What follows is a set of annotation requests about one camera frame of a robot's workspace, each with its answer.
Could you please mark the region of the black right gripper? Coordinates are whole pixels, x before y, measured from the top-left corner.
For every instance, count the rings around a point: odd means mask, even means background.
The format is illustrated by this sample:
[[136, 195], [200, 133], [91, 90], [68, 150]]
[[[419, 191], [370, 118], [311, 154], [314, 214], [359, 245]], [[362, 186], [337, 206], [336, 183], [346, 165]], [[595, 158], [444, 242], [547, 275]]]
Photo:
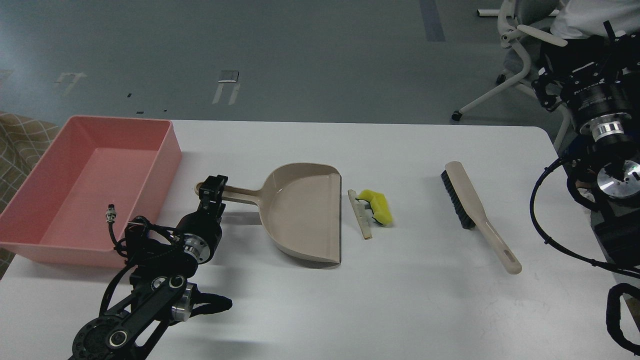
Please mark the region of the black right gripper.
[[573, 128], [583, 136], [624, 133], [633, 118], [633, 102], [626, 74], [640, 70], [640, 32], [603, 26], [608, 36], [602, 63], [588, 63], [567, 74], [541, 68], [532, 88], [540, 105], [549, 112], [560, 105], [571, 115]]

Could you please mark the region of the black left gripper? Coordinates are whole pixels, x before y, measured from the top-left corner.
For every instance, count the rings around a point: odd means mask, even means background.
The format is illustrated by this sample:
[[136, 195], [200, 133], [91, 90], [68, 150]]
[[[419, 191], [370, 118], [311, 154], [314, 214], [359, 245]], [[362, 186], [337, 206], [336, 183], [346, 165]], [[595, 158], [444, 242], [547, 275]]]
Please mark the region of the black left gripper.
[[222, 197], [228, 179], [224, 175], [210, 175], [199, 183], [199, 210], [186, 214], [173, 230], [197, 264], [209, 262], [222, 239], [221, 215], [226, 209]]

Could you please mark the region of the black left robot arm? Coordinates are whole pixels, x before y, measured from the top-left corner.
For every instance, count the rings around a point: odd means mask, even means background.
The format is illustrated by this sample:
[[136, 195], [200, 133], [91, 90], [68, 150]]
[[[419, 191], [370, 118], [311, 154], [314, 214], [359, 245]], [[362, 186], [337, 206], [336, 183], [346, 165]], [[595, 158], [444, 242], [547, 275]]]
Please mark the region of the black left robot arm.
[[196, 189], [197, 210], [177, 226], [139, 215], [128, 221], [121, 239], [115, 237], [115, 207], [109, 205], [105, 218], [110, 239], [125, 266], [103, 293], [98, 317], [74, 337], [71, 359], [145, 360], [169, 327], [233, 307], [230, 298], [202, 292], [190, 282], [220, 243], [227, 180], [223, 175], [206, 178]]

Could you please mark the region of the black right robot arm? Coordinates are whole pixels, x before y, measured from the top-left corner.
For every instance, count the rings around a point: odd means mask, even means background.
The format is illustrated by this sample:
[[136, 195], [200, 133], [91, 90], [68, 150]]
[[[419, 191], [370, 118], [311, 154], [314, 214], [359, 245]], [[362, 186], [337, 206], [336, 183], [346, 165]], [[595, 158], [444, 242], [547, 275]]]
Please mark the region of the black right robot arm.
[[[544, 243], [572, 258], [628, 278], [639, 278], [639, 34], [614, 30], [605, 21], [602, 54], [570, 72], [542, 68], [532, 88], [549, 112], [567, 106], [583, 148], [560, 155], [535, 182], [530, 218]], [[535, 214], [538, 189], [564, 165], [575, 202], [602, 221], [594, 233], [607, 260], [590, 259], [559, 244]]]

